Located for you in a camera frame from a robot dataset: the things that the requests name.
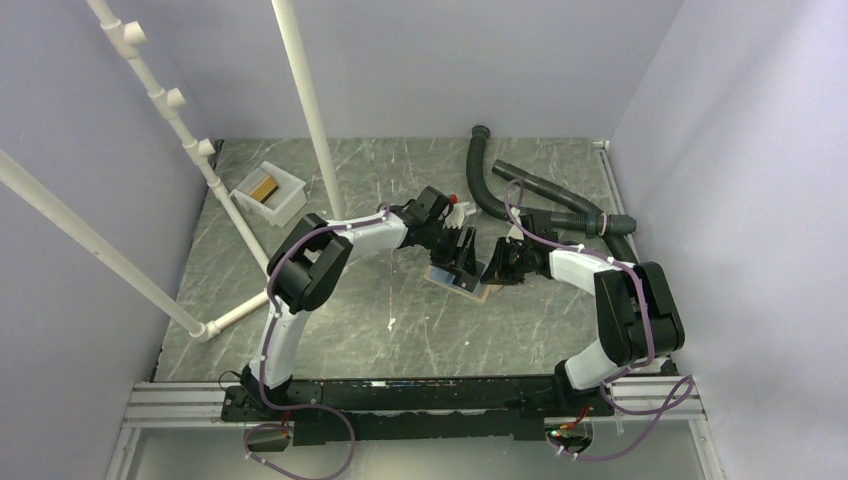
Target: black tube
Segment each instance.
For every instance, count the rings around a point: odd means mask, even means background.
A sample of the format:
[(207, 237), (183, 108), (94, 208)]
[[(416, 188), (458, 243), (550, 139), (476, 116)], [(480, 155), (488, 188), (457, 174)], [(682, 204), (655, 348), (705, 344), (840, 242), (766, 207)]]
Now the black tube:
[[(471, 191), (471, 197), (474, 198), (477, 205), (484, 212), (495, 218), (508, 220), (503, 201), (492, 195), (489, 187), (486, 186), (486, 181), (483, 179), (483, 155), (486, 151), (486, 142), (489, 136), (489, 129), (483, 125), (477, 125), (471, 129), (471, 141), (468, 144), (468, 156), (465, 162), (465, 177), (468, 181), (468, 189)], [(580, 213), (550, 212), (552, 226), (554, 228), (584, 232), (588, 236), (594, 236), (596, 233), (599, 233), (600, 229), (603, 228), (603, 220), (599, 218), (602, 211), (588, 200), (586, 202), (596, 210), (586, 210)], [(615, 258), (625, 262), (636, 262), (636, 256), (630, 249), (630, 245), (622, 237), (604, 235), (603, 238)]]
[[(544, 178), (537, 177), (515, 165), (497, 160), (492, 167), (492, 172), (507, 181), (520, 178), (527, 190), (560, 205), (564, 205), (570, 210), (585, 213), (590, 218), (603, 213), (601, 207), (588, 199)], [(604, 239), (604, 243), (607, 244), (607, 248), (609, 248), (612, 256), (623, 262), (636, 263), (636, 254), (633, 253), (630, 244), (623, 237), (623, 235), (636, 230), (636, 220), (629, 215), (607, 215), (607, 221), (607, 228), (604, 229), (602, 238)]]
[[(480, 208), (489, 215), (500, 220), (509, 220), (503, 200), (492, 195), (486, 181), (483, 179), (483, 154), (486, 151), (486, 141), (489, 139), (489, 129), (477, 125), (471, 129), (471, 142), (468, 144), (468, 156), (465, 161), (465, 178), (471, 197)], [(587, 216), (576, 213), (550, 212), (551, 224), (554, 228), (585, 232), (588, 223)]]

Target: white container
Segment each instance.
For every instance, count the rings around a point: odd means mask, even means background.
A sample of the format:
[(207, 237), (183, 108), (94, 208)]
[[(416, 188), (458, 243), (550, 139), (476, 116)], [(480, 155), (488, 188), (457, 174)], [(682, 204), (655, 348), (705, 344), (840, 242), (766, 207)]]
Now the white container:
[[(251, 198), (250, 192), (261, 182), (265, 173), (274, 178), (278, 189), (265, 203), (261, 203)], [(282, 227), (306, 205), (305, 187), (306, 182), (303, 180), (268, 162), (262, 162), (259, 168), (238, 184), (233, 190), (233, 196), (243, 208), (262, 215), (271, 225)]]

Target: white wall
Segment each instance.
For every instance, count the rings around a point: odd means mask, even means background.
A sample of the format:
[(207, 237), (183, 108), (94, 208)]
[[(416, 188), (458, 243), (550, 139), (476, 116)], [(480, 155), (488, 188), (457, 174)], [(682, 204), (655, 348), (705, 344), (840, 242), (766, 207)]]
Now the white wall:
[(687, 0), (612, 140), (730, 478), (845, 478), (848, 3)]
[[(147, 23), (134, 2), (112, 3)], [(2, 5), (0, 147), (175, 292), (201, 176), (84, 1)], [(179, 85), (162, 52), (155, 38), (143, 47)], [(103, 478), (167, 319), (2, 184), (0, 225), (0, 478)]]
[[(144, 1), (215, 136), (308, 136), (269, 0)], [(609, 138), (681, 1), (294, 4), (330, 136)]]

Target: marble table surface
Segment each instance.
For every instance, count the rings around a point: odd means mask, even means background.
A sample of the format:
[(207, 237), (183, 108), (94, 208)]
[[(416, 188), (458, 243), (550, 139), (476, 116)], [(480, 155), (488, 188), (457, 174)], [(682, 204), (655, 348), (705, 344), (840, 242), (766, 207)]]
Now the marble table surface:
[[(374, 212), (380, 202), (402, 204), (427, 185), (471, 200), (465, 181), (468, 138), (331, 139), (336, 175), (348, 217)], [(599, 156), (588, 139), (493, 138), (486, 149), (486, 180), (497, 196), (506, 182), (489, 172), (496, 158), (553, 180), (614, 211)], [(217, 172), (233, 189), (263, 161), (306, 181), (309, 201), (299, 212), (331, 218), (329, 201), (309, 139), (227, 140)], [(564, 210), (528, 193), (524, 204)], [(274, 227), (244, 212), (272, 254), (296, 223)], [(477, 256), (488, 261), (505, 222), (478, 214)], [(583, 241), (565, 233), (563, 240)], [(587, 246), (606, 251), (598, 239)], [(478, 304), (423, 278), (427, 252), (380, 252), (348, 265), (330, 300), (314, 312), (297, 351), (299, 378), (417, 377), (552, 372), (597, 336), (593, 298), (576, 287), (530, 275)], [(178, 302), (206, 322), (262, 291), (265, 277), (221, 204), (207, 194)], [(256, 353), (267, 316), (262, 307), (207, 343), (191, 339), (173, 321), (155, 381), (214, 380), (238, 370)], [(392, 328), (388, 325), (394, 319)]]

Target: white pipe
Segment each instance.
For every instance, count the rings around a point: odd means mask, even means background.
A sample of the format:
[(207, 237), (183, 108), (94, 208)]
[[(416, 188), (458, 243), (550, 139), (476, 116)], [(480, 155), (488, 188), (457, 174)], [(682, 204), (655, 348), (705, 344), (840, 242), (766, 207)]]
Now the white pipe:
[(321, 169), (321, 177), (330, 197), (330, 208), (336, 220), (344, 220), (345, 203), (339, 192), (339, 182), (336, 180), (336, 169), (330, 156), (330, 147), (327, 145), (327, 136), (324, 134), (324, 124), (321, 122), (321, 113), (318, 111), (318, 100), (315, 98), (315, 87), (312, 85), (312, 75), (309, 73), (309, 65), (306, 63), (306, 53), (303, 51), (303, 40), (300, 38), (300, 29), (297, 26), (297, 17), (291, 0), (271, 0), (274, 7), (274, 15), (277, 17), (277, 25), (280, 27), (280, 35), (286, 47), (286, 55), (289, 57), (289, 65), (297, 86), (297, 94), (300, 96), (300, 104), (303, 106), (303, 114), (306, 116), (306, 125), (312, 136), (312, 145), (315, 147), (315, 155), (318, 157), (318, 167)]
[(50, 190), (0, 149), (0, 181), (41, 212), (57, 227), (76, 240), (98, 260), (105, 263), (121, 278), (147, 297), (163, 312), (171, 316), (188, 333), (200, 341), (210, 338), (206, 325), (198, 322), (179, 306), (167, 293), (156, 286), (121, 252), (101, 237)]
[(126, 25), (121, 23), (112, 13), (105, 0), (86, 1), (100, 20), (100, 28), (109, 37), (109, 40), (115, 46), (118, 53), (129, 62), (130, 67), (132, 67), (138, 79), (144, 84), (144, 88), (147, 89), (147, 95), (156, 106), (156, 109), (159, 110), (162, 118), (167, 120), (171, 124), (171, 127), (173, 127), (174, 132), (182, 141), (183, 148), (188, 153), (191, 161), (197, 165), (197, 168), (200, 169), (215, 197), (224, 205), (224, 210), (230, 216), (236, 229), (247, 244), (247, 248), (250, 249), (250, 253), (253, 254), (253, 258), (256, 259), (256, 262), (264, 272), (265, 267), (268, 265), (268, 256), (265, 254), (265, 250), (259, 245), (253, 232), (250, 231), (250, 227), (247, 226), (241, 213), (239, 213), (238, 208), (233, 204), (227, 188), (221, 182), (218, 175), (215, 174), (215, 171), (212, 170), (212, 167), (209, 166), (207, 157), (215, 152), (214, 147), (212, 147), (208, 139), (198, 141), (191, 135), (191, 132), (189, 132), (177, 111), (181, 106), (185, 105), (185, 98), (182, 96), (182, 93), (177, 88), (165, 91), (159, 85), (159, 82), (156, 81), (150, 69), (147, 68), (147, 64), (142, 60), (136, 47), (146, 42), (147, 37), (141, 26), (138, 22), (132, 22)]
[(209, 337), (217, 336), (223, 329), (236, 323), (248, 313), (256, 310), (266, 303), (268, 303), (268, 294), (263, 291), (238, 307), (230, 310), (224, 315), (221, 315), (218, 319), (206, 322), (206, 330), (209, 332)]

